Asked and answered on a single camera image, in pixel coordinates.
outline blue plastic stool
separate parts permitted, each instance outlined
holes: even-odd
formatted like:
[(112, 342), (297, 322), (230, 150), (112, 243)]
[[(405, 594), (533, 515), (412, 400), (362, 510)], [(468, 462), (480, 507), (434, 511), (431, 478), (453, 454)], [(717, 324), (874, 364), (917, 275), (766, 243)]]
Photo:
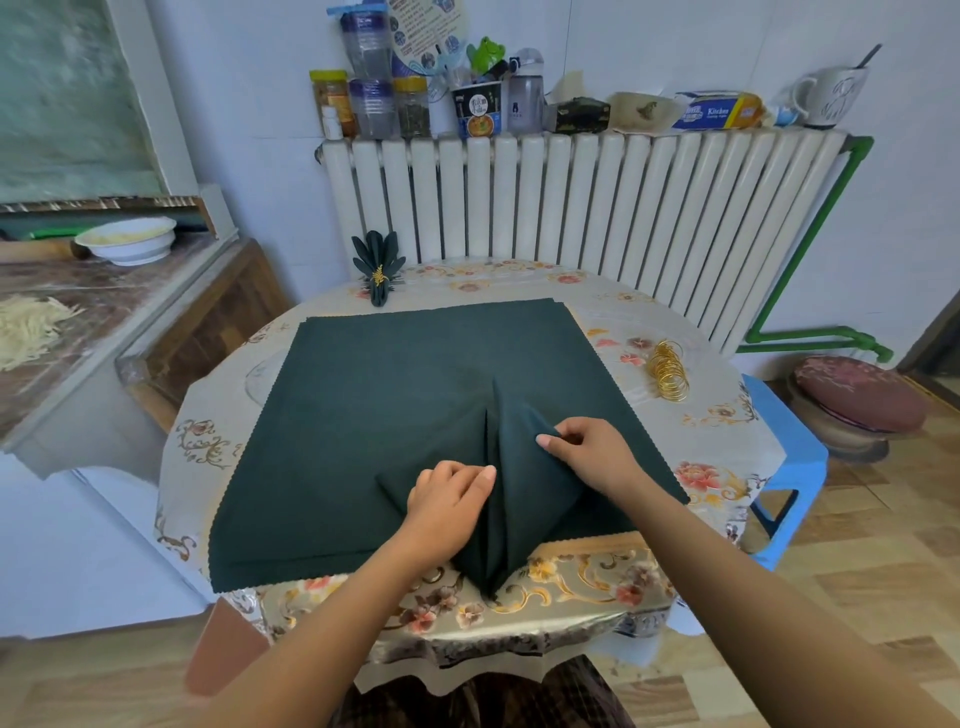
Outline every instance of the blue plastic stool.
[(752, 376), (744, 376), (743, 381), (756, 411), (786, 450), (786, 459), (763, 490), (793, 491), (776, 518), (767, 513), (759, 500), (750, 506), (770, 536), (770, 544), (755, 553), (754, 558), (765, 569), (773, 570), (824, 486), (828, 453), (827, 448), (766, 384)]

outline forearm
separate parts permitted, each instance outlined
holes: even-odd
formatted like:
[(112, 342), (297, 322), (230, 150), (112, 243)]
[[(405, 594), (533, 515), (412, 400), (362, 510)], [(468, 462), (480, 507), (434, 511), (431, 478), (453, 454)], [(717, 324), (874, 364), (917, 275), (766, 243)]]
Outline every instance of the forearm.
[(618, 504), (773, 728), (958, 724), (846, 625), (645, 474)]
[(373, 642), (420, 575), (396, 540), (224, 689), (199, 725), (326, 725)]

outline green fabric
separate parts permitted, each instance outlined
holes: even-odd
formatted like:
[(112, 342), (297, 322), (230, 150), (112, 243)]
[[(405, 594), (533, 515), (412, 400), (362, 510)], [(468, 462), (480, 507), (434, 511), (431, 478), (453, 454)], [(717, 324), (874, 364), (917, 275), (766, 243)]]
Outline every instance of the green fabric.
[(308, 319), (211, 527), (213, 588), (356, 570), (399, 528), (417, 473), (441, 459), (500, 463), (484, 527), (457, 558), (487, 594), (542, 540), (629, 530), (602, 496), (543, 475), (556, 464), (533, 438), (573, 415), (613, 423), (647, 473), (686, 502), (561, 304)]

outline yellow lid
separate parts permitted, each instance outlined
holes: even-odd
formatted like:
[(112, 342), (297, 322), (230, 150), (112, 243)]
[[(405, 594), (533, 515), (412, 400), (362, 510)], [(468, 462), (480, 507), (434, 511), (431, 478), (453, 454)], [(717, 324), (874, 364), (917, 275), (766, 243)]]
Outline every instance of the yellow lid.
[(394, 90), (404, 93), (418, 93), (426, 90), (426, 79), (422, 76), (401, 76), (394, 79)]
[(328, 71), (310, 71), (310, 81), (346, 81), (347, 71), (343, 68)]

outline frosted glass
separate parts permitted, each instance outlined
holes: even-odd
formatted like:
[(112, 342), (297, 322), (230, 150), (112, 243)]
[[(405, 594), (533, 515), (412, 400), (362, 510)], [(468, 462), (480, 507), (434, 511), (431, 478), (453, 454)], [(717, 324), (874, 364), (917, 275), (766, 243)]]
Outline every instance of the frosted glass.
[(105, 1), (0, 18), (0, 202), (163, 194)]

